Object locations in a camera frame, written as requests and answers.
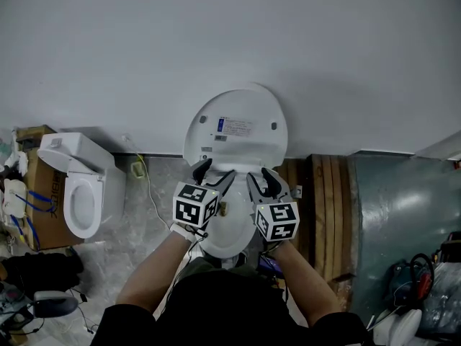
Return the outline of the person's black shirt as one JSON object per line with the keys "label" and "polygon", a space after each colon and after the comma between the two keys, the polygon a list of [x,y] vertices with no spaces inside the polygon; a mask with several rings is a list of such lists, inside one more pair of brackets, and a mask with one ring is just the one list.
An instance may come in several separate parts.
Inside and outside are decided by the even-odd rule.
{"label": "person's black shirt", "polygon": [[104,311],[90,346],[375,346],[355,314],[329,314],[302,327],[280,290],[263,280],[216,270],[173,288],[159,318],[139,306]]}

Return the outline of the person's left forearm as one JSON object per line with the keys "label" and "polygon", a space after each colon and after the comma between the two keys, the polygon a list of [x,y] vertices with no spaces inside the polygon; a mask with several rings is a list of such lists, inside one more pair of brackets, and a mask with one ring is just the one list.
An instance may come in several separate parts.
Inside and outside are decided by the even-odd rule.
{"label": "person's left forearm", "polygon": [[115,303],[138,306],[153,314],[191,245],[181,234],[171,232],[131,274]]}

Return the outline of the clear plastic wrapped bundle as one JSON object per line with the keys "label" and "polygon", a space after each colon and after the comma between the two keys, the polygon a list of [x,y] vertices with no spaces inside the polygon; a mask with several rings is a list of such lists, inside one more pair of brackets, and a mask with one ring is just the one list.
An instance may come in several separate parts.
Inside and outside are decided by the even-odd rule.
{"label": "clear plastic wrapped bundle", "polygon": [[432,289],[423,302],[419,334],[461,343],[461,262],[436,266]]}

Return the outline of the white toilet lid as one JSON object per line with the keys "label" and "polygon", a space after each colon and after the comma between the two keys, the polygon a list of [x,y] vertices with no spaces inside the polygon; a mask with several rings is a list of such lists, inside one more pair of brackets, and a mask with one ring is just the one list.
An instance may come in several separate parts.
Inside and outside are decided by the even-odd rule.
{"label": "white toilet lid", "polygon": [[215,95],[192,119],[183,157],[192,165],[212,159],[217,170],[279,166],[287,152],[287,121],[279,100],[251,82]]}

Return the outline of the white plastic pouch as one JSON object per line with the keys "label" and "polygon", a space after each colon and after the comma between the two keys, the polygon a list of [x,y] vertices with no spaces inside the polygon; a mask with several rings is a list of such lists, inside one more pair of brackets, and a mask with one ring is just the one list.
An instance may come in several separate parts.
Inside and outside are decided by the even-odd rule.
{"label": "white plastic pouch", "polygon": [[4,180],[3,211],[8,216],[24,218],[26,216],[27,186],[18,179]]}

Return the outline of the wooden slat platform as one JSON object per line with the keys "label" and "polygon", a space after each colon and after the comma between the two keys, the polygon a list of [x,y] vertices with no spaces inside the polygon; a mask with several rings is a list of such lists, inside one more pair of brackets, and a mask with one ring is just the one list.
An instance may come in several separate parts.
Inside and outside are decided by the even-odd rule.
{"label": "wooden slat platform", "polygon": [[303,196],[295,199],[300,228],[293,244],[330,285],[341,308],[349,310],[359,251],[354,162],[345,156],[311,154],[305,159],[285,159],[276,170],[290,191],[303,186]]}

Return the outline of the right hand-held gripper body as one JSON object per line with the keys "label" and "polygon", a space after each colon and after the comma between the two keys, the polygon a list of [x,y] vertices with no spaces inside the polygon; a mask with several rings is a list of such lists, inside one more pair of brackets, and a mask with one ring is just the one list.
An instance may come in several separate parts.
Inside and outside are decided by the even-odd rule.
{"label": "right hand-held gripper body", "polygon": [[253,204],[253,223],[266,242],[291,240],[295,237],[300,223],[297,203],[276,201],[267,198],[267,202]]}

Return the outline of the grey padded stool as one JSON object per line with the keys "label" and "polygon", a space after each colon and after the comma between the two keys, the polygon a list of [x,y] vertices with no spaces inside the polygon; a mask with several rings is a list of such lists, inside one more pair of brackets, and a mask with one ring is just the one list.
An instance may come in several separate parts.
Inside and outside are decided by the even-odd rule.
{"label": "grey padded stool", "polygon": [[62,291],[44,290],[34,294],[33,314],[35,318],[67,316],[78,307],[78,299]]}

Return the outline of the red black power tool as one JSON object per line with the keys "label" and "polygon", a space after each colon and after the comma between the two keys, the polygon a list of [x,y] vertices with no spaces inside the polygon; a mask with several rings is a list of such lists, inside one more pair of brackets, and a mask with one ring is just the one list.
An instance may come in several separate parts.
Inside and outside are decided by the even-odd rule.
{"label": "red black power tool", "polygon": [[434,284],[435,274],[431,259],[418,253],[410,261],[411,298],[413,301],[425,300]]}

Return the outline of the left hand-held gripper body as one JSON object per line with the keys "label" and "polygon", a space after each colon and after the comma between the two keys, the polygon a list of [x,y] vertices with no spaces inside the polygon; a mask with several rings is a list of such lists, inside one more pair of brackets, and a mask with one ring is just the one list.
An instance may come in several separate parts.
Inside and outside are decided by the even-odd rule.
{"label": "left hand-held gripper body", "polygon": [[216,214],[219,199],[216,190],[179,182],[173,196],[173,220],[200,229]]}

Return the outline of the person's right forearm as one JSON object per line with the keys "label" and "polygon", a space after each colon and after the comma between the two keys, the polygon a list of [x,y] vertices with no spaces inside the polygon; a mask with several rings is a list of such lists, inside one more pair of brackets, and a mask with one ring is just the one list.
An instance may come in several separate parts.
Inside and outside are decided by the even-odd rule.
{"label": "person's right forearm", "polygon": [[326,315],[341,312],[336,294],[290,241],[283,241],[273,257],[309,327]]}

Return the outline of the white wristband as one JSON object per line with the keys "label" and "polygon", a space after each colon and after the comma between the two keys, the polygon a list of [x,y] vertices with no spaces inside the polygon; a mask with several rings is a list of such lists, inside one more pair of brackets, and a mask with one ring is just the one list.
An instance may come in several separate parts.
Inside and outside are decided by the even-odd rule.
{"label": "white wristband", "polygon": [[178,223],[173,223],[170,226],[170,232],[176,232],[177,234],[183,236],[191,244],[195,243],[197,240],[197,237],[193,232],[188,231],[187,229],[185,229],[185,227],[181,226]]}

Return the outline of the white crumpled paper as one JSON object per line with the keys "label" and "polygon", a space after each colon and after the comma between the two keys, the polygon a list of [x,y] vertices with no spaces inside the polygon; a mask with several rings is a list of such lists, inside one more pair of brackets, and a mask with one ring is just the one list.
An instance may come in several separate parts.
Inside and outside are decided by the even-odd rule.
{"label": "white crumpled paper", "polygon": [[5,161],[4,168],[9,168],[13,172],[19,172],[23,177],[28,170],[28,157],[23,151],[13,151]]}

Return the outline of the brown cardboard box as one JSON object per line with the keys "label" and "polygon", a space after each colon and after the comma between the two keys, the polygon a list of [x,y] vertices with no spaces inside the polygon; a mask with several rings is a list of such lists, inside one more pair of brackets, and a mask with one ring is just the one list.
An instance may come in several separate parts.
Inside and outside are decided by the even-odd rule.
{"label": "brown cardboard box", "polygon": [[28,170],[24,237],[30,249],[38,252],[82,243],[84,240],[67,227],[63,202],[66,174],[50,167],[37,155],[42,137],[53,133],[46,125],[17,130],[17,144],[27,154]]}

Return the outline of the person's dark green trousers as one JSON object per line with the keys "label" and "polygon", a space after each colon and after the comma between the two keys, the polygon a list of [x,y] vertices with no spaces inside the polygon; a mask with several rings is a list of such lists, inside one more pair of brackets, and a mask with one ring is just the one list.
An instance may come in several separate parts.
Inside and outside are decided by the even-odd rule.
{"label": "person's dark green trousers", "polygon": [[241,275],[247,278],[258,278],[259,273],[255,268],[249,264],[242,264],[238,267],[233,267],[230,269],[217,268],[210,261],[206,260],[204,257],[198,257],[192,260],[179,274],[179,280],[182,280],[191,275],[196,275],[205,272],[230,272],[236,275]]}

